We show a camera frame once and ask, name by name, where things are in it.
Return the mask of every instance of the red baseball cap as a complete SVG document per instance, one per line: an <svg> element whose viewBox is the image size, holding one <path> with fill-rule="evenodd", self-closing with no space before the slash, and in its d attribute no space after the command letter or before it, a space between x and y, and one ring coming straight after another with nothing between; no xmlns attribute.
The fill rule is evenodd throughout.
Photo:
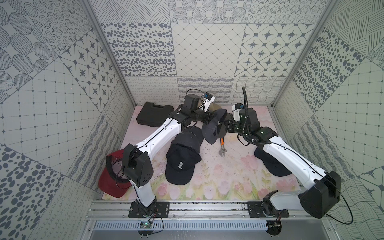
<svg viewBox="0 0 384 240"><path fill-rule="evenodd" d="M106 167L99 178L99 188L116 198L122 197L132 185L129 179L116 178L116 174L112 169L112 165L122 160L124 149L113 152L106 156Z"/></svg>

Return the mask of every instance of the black mounting plate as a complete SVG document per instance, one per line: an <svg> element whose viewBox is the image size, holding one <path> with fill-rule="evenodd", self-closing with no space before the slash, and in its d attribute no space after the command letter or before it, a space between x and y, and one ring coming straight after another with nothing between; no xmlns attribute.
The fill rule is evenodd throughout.
<svg viewBox="0 0 384 240"><path fill-rule="evenodd" d="M169 202L156 202L155 209L157 209L156 217L166 218L169 213ZM129 218L142 218L145 215L146 213L141 210L137 201L131 203L131 209L128 213Z"/></svg>
<svg viewBox="0 0 384 240"><path fill-rule="evenodd" d="M249 217L266 217L263 213L263 202L255 201L255 202L247 202ZM280 214L281 217L289 217L288 210L283 210Z"/></svg>

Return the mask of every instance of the navy baseball cap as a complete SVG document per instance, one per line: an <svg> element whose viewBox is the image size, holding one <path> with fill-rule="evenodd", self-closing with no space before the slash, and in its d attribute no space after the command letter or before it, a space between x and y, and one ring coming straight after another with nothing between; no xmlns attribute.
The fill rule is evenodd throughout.
<svg viewBox="0 0 384 240"><path fill-rule="evenodd" d="M185 185L192 179L195 164L201 161L199 153L203 140L201 129L195 126L177 134L166 155L168 182Z"/></svg>

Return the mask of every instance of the baseball cap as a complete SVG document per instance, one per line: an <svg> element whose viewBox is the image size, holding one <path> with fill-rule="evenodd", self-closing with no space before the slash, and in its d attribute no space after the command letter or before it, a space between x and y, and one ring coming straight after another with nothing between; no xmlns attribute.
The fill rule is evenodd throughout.
<svg viewBox="0 0 384 240"><path fill-rule="evenodd" d="M271 154L265 152L260 147L256 148L255 157L262 160L268 171L275 176L284 177L291 174L291 171L279 162L279 160L274 158Z"/></svg>
<svg viewBox="0 0 384 240"><path fill-rule="evenodd" d="M218 123L223 118L223 116L224 117L226 116L225 115L226 113L227 113L226 109L223 109L223 108L217 109L214 112L214 117L211 119L211 121L209 121L209 124L203 124L201 130L205 140L209 144L214 144L216 142L216 139L220 137L224 137L224 136L220 136L220 135L225 135L226 133L224 129L224 125L221 124L218 127Z"/></svg>
<svg viewBox="0 0 384 240"><path fill-rule="evenodd" d="M201 161L199 153L203 140L201 129L196 126L177 134L166 155L168 182L184 185L192 179L195 164Z"/></svg>
<svg viewBox="0 0 384 240"><path fill-rule="evenodd" d="M106 167L99 178L99 188L103 192L116 198L122 197L132 185L128 178L124 178L123 176L116 177L116 174L119 171L116 172L115 168L118 167L118 163L122 161L123 153L124 149L118 150L106 156Z"/></svg>

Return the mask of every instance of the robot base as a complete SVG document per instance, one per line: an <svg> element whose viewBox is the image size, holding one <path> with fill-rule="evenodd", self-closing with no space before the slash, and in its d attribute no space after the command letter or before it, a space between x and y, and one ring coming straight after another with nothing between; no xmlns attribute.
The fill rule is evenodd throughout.
<svg viewBox="0 0 384 240"><path fill-rule="evenodd" d="M156 213L156 217L166 218L169 213L169 202L157 202L156 199L149 205L145 207L140 202L135 200L131 203L131 208L129 210L129 218L141 218L141 217L152 217Z"/></svg>

